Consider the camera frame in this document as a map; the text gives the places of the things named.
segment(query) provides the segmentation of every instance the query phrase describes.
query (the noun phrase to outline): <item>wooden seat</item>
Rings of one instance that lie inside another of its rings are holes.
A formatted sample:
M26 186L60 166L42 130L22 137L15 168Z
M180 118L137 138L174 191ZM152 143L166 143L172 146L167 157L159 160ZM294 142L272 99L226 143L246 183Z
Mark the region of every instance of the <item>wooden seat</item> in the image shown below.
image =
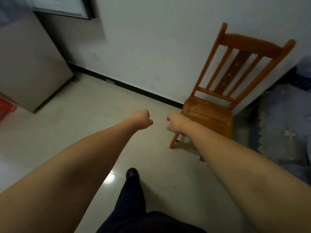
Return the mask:
M295 46L296 41L291 39L283 47L280 47L274 43L244 35L226 34L225 32L227 27L228 24L223 23L199 79L197 80L190 97L185 101L181 114L225 137L231 138L233 117L232 110L288 55L288 53ZM219 45L228 47L227 51L208 82L208 85L205 88L200 87L199 85ZM233 49L238 49L239 52L231 62L223 77L220 79L219 83L216 85L215 89L211 91L211 85L217 78ZM232 86L229 92L226 95L223 95L224 91L231 84L251 54L256 54L257 57L243 72L239 80ZM242 84L244 79L263 57L271 58L270 62L256 75L250 84L242 90L236 98L231 97L235 90ZM199 98L195 96L196 91L229 101L230 105L225 107ZM177 140L178 136L179 134L175 134L169 146L170 148L173 148L173 145L178 143L185 148L197 151L194 145Z

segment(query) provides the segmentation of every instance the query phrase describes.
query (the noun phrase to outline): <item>forearm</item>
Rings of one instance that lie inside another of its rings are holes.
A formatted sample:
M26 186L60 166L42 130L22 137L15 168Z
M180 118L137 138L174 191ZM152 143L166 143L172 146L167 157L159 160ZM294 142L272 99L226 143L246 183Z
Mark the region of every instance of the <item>forearm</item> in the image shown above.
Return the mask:
M267 160L210 129L186 123L188 136L259 231L309 230L311 188Z
M0 232L75 231L137 130L127 119L85 137L8 188L0 195Z

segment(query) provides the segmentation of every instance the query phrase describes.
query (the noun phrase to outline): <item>shoe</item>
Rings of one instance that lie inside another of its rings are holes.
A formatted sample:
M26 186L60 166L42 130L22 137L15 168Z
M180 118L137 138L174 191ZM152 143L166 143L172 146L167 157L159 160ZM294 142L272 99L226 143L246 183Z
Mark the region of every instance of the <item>shoe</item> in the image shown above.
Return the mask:
M132 179L132 178L137 178L139 179L139 174L138 171L136 170L136 168L130 168L129 170L127 170L126 172L126 180L128 179Z

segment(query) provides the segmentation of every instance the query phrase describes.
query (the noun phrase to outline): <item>pant leg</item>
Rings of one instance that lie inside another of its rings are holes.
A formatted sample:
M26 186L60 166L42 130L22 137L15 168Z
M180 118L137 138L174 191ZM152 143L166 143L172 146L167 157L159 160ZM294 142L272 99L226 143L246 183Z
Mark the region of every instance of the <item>pant leg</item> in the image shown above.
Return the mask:
M140 182L134 178L126 180L115 209L96 233L108 232L119 223L143 214L146 214L146 202Z

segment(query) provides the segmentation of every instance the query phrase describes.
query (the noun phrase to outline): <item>hand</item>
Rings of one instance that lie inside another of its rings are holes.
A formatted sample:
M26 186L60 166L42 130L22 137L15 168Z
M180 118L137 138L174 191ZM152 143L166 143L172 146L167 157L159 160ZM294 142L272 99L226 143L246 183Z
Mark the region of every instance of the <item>hand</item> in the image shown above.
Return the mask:
M173 133L183 133L182 130L184 125L192 122L189 118L183 116L182 114L170 114L166 120L169 121L167 129Z
M134 112L130 119L135 123L138 130L146 129L153 124L149 111L146 109Z

